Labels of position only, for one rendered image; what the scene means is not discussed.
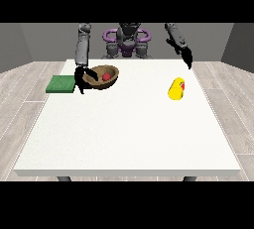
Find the green square pad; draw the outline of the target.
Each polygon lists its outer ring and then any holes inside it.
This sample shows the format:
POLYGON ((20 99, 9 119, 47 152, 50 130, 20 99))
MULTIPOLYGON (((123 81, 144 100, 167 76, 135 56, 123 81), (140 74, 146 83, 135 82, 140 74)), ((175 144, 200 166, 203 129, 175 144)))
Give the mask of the green square pad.
POLYGON ((73 93, 75 80, 73 75, 53 75, 47 88, 47 93, 73 93))

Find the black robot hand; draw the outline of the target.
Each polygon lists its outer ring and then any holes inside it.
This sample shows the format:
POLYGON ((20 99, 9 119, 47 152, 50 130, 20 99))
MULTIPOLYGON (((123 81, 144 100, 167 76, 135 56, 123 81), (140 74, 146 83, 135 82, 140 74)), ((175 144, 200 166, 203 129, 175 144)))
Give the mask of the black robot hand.
POLYGON ((171 39, 166 39, 166 42, 175 49, 175 52, 178 55, 182 56, 182 59, 187 64, 188 68, 191 68, 191 66, 192 66, 192 53, 191 53, 191 49, 188 46, 181 47, 181 46, 177 45, 171 39))
POLYGON ((83 94, 84 89, 91 88, 90 84, 83 80, 83 76, 85 74, 88 74, 89 76, 93 77, 95 80, 98 80, 98 76, 95 71, 88 68, 87 66, 83 66, 83 65, 78 66, 74 72, 74 79, 75 79, 75 85, 78 87, 81 94, 83 94))

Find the brown wooden bowl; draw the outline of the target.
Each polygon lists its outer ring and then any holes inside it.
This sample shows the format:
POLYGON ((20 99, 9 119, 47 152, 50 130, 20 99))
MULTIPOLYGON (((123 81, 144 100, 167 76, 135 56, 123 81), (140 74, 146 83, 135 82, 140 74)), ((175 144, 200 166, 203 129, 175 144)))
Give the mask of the brown wooden bowl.
POLYGON ((98 65, 92 68, 93 71, 97 73, 98 80, 95 80, 93 77, 85 74, 83 80, 87 82, 93 89, 103 90, 112 86, 119 75, 119 69, 114 65, 98 65), (107 81, 102 79, 104 73, 109 73, 111 78, 107 81))

